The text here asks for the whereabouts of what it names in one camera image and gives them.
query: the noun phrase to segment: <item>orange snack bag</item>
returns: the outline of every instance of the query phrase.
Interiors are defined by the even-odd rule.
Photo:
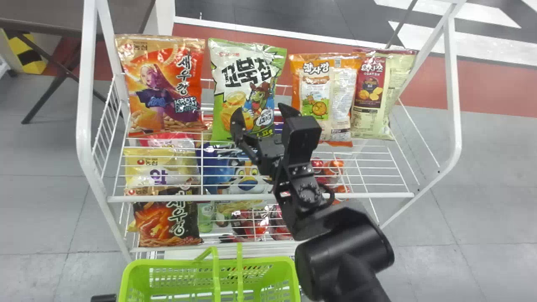
[[[129,136],[198,131],[205,40],[158,35],[116,35],[129,91]]]
[[[350,109],[360,54],[322,53],[289,56],[293,74],[292,106],[313,116],[321,128],[321,141],[352,147]]]

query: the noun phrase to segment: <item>red snack bag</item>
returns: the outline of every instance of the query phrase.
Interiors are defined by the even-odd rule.
[[[116,35],[129,91],[129,136],[198,131],[201,116],[202,39]]]

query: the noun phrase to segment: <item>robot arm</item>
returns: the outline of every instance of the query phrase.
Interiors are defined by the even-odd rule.
[[[231,116],[236,146],[269,175],[282,217],[295,240],[300,285],[312,300],[389,302],[376,273],[391,266],[394,252],[386,236],[358,203],[331,205],[334,193],[319,185],[311,166],[321,127],[311,116],[278,104],[281,134],[257,138],[246,132],[242,109]],[[325,199],[322,190],[330,193]]]

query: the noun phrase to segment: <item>green basket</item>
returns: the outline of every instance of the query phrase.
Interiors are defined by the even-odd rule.
[[[131,262],[123,272],[118,302],[300,301],[289,257],[218,259],[215,247],[194,260]]]

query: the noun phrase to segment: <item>bottle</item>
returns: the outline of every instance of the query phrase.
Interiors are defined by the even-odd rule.
[[[198,203],[198,228],[202,233],[213,230],[214,202]]]

